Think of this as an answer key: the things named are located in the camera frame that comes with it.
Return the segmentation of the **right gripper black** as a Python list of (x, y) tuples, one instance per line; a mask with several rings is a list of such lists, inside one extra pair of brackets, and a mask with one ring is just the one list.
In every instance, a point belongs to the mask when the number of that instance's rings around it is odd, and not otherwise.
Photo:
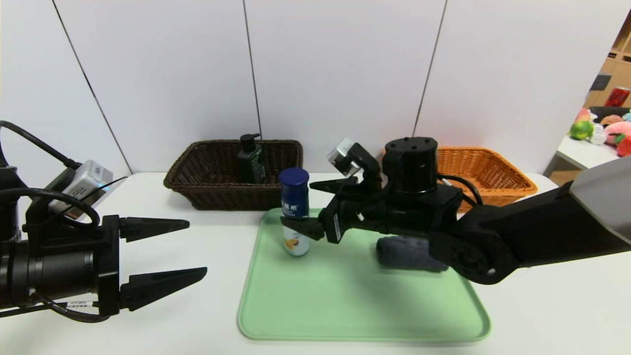
[(311, 182), (310, 189), (333, 194), (332, 200), (316, 217), (292, 218), (281, 216), (281, 223), (298, 234), (311, 240), (321, 240), (339, 244), (349, 229), (386, 234), (385, 216), (386, 188), (370, 188), (358, 185), (357, 177)]

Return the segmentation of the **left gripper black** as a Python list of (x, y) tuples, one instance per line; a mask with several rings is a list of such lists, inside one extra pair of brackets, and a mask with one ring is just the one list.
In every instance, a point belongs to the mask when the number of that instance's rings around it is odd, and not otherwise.
[[(66, 318), (109, 318), (120, 309), (130, 312), (198, 283), (207, 267), (129, 276), (119, 291), (119, 237), (127, 243), (182, 231), (191, 226), (183, 219), (104, 216), (98, 235), (104, 247), (32, 258), (27, 272), (31, 303)], [(79, 312), (57, 303), (63, 297), (95, 293), (97, 314)]]

